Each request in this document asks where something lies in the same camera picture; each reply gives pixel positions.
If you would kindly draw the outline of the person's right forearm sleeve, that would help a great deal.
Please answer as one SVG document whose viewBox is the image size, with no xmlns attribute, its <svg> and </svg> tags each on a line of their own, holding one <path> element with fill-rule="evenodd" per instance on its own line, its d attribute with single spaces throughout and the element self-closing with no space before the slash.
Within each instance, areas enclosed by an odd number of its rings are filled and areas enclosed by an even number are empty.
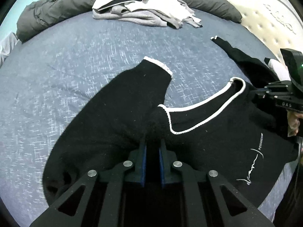
<svg viewBox="0 0 303 227">
<path fill-rule="evenodd" d="M 295 172 L 275 213 L 275 226 L 302 226 L 302 141 L 299 151 Z"/>
</svg>

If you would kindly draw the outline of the person's right hand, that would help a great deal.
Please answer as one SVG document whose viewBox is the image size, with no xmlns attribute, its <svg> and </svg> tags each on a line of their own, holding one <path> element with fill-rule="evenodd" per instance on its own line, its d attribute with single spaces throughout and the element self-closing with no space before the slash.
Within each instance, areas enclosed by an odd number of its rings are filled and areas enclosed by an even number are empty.
<svg viewBox="0 0 303 227">
<path fill-rule="evenodd" d="M 296 113 L 294 111 L 287 112 L 288 119 L 288 137 L 296 136 L 299 132 L 300 119 L 302 119 L 302 113 Z"/>
</svg>

